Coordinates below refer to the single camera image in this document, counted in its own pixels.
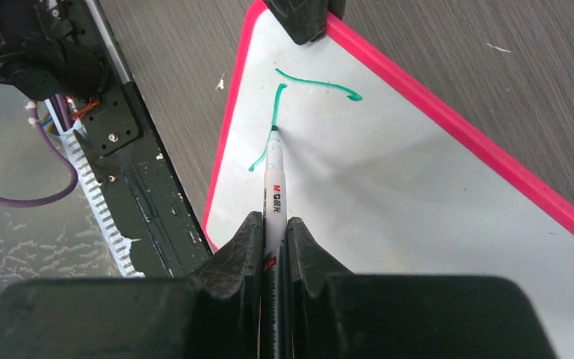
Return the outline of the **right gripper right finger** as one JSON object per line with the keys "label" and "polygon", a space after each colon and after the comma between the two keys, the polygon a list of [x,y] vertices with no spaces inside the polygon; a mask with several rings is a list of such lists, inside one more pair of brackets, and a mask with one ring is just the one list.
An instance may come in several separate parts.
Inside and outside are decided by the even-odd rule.
{"label": "right gripper right finger", "polygon": [[486,275],[355,274],[286,229],[296,358],[555,358],[527,295]]}

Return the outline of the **green whiteboard marker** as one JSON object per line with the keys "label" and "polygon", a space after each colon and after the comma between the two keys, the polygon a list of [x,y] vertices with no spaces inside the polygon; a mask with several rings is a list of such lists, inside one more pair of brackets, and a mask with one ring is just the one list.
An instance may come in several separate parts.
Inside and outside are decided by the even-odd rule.
{"label": "green whiteboard marker", "polygon": [[275,125],[271,127],[266,145],[263,195],[264,250],[259,356],[292,358],[286,176],[283,143]]}

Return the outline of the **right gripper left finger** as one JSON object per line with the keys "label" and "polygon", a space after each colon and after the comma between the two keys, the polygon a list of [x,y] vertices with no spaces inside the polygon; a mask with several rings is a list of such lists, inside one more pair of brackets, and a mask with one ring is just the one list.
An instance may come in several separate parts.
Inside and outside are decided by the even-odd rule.
{"label": "right gripper left finger", "polygon": [[256,358],[259,212],[191,273],[44,279],[0,295],[0,358]]}

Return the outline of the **whiteboard with pink frame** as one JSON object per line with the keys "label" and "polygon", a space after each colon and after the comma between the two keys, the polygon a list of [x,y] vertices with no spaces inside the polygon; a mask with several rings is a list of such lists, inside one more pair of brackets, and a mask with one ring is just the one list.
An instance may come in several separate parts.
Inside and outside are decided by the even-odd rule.
{"label": "whiteboard with pink frame", "polygon": [[299,46],[250,6],[203,216],[212,244],[262,208],[272,121],[288,214],[348,268],[505,277],[574,358],[574,206],[334,16]]}

